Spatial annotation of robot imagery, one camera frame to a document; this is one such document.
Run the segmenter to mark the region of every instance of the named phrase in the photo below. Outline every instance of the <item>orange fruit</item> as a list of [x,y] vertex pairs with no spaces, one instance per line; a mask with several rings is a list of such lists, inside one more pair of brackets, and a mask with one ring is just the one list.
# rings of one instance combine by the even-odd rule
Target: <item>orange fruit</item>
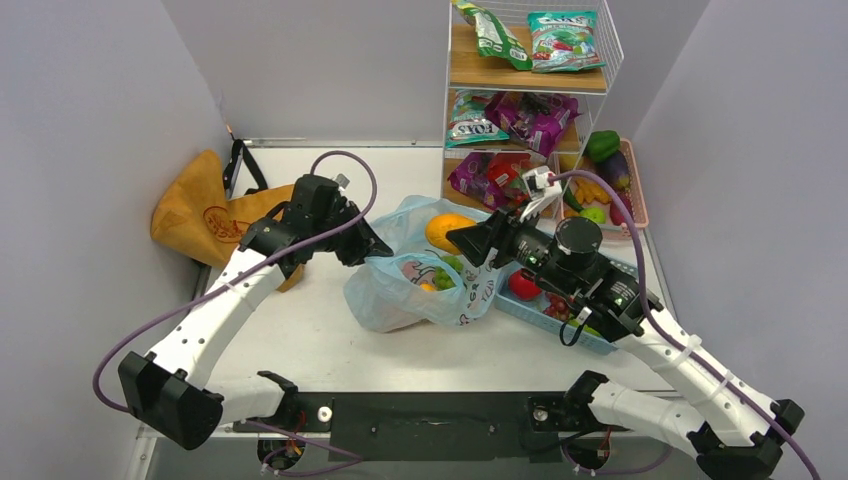
[[458,213],[443,213],[441,215],[436,215],[432,218],[432,220],[430,220],[427,224],[427,228],[424,230],[424,236],[427,237],[427,241],[430,242],[430,245],[442,249],[452,255],[459,255],[459,250],[457,250],[457,248],[454,247],[447,238],[445,238],[445,235],[451,230],[470,227],[476,224],[477,222],[474,220]]

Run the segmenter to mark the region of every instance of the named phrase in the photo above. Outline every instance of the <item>white metal rack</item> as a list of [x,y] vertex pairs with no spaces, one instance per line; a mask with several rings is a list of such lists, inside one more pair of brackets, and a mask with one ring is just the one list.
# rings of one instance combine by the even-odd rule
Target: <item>white metal rack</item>
[[[473,28],[450,6],[451,38],[448,42],[448,71],[445,83],[446,122],[443,137],[447,134],[447,122],[453,108],[455,90],[474,88],[480,90],[509,90],[526,92],[557,92],[577,98],[581,115],[566,132],[549,159],[552,166],[559,164],[559,155],[582,156],[586,141],[595,128],[604,101],[612,89],[618,74],[624,53],[612,21],[606,0],[570,0],[567,2],[525,0],[497,1],[479,0],[476,5],[486,8],[510,27],[522,45],[532,48],[527,14],[537,11],[579,11],[597,12],[598,23],[595,32],[595,45],[598,54],[606,66],[579,73],[532,73],[514,70],[507,62],[481,60],[476,56]],[[457,147],[445,146],[445,182],[442,196],[465,205],[483,208],[477,202],[466,199],[453,191],[447,183],[447,177],[455,168],[457,159],[464,158],[473,151],[522,151],[514,145],[470,144]]]

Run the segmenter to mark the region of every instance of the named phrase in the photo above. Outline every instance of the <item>blue basket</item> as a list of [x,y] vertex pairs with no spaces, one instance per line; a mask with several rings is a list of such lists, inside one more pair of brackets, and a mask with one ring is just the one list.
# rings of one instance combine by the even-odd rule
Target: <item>blue basket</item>
[[[610,262],[625,273],[634,276],[636,275],[636,267],[633,265],[613,258],[610,258]],[[517,263],[513,263],[504,268],[504,275],[501,276],[501,285],[498,287],[497,295],[495,295],[495,308],[559,337],[562,322],[555,318],[551,318],[540,311],[540,309],[544,310],[548,306],[548,299],[544,295],[540,295],[536,300],[523,302],[509,290],[507,280],[509,279],[509,276],[518,271],[519,268],[520,266]],[[571,337],[574,336],[574,332],[576,330],[576,327],[566,325],[565,331],[563,331],[562,334],[565,341],[571,340]],[[618,347],[607,342],[603,338],[597,337],[585,331],[580,335],[580,338],[577,339],[577,345],[582,345],[599,355],[607,355],[610,352],[618,350]]]

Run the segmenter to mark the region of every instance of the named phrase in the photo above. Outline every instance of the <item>green apple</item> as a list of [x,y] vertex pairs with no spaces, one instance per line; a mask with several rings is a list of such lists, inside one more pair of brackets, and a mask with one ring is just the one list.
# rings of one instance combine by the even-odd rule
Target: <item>green apple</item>
[[598,225],[602,225],[607,221],[607,214],[604,213],[604,209],[601,207],[586,207],[580,212],[580,216],[588,218]]

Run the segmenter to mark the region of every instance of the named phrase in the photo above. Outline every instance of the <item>teal snack bag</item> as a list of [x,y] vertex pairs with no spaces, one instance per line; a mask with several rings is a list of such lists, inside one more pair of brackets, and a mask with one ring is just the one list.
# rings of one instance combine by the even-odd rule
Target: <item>teal snack bag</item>
[[584,12],[532,12],[534,72],[576,72],[606,65],[595,48],[598,15]]
[[481,57],[509,60],[518,70],[530,70],[533,62],[515,35],[492,12],[465,0],[451,0],[462,18],[477,32],[477,53]]
[[458,90],[453,106],[448,134],[447,147],[468,143],[506,140],[509,135],[486,119],[486,106],[492,101],[495,92],[487,90]]

